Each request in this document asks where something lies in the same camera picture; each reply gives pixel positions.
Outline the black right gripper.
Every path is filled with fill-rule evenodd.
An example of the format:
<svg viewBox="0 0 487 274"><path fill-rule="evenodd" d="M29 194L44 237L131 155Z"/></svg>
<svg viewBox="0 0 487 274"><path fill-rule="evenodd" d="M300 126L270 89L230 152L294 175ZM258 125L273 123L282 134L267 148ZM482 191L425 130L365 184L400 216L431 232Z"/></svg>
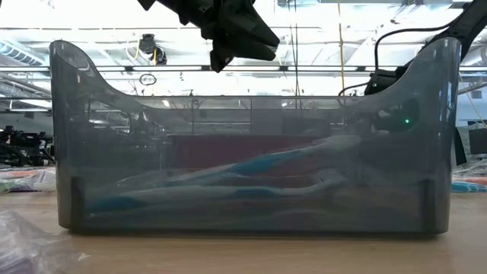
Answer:
<svg viewBox="0 0 487 274"><path fill-rule="evenodd" d="M375 129L387 132L405 132L419 121L419 102L410 99L401 104L379 110L373 116Z"/></svg>

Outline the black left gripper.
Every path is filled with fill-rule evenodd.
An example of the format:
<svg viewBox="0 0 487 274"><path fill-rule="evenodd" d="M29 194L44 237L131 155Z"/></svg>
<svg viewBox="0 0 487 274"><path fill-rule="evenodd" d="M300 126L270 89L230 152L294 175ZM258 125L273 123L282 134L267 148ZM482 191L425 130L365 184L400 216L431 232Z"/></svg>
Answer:
<svg viewBox="0 0 487 274"><path fill-rule="evenodd" d="M248 43L243 37L230 33L220 22L219 15L223 4L221 0L158 0L163 6L179 16L180 23L191 23L201 30L205 40L212 41L210 67L220 72L233 58L272 61L278 49L280 39L253 7L254 1L231 1L231 24L239 33L247 35L259 43Z"/></svg>

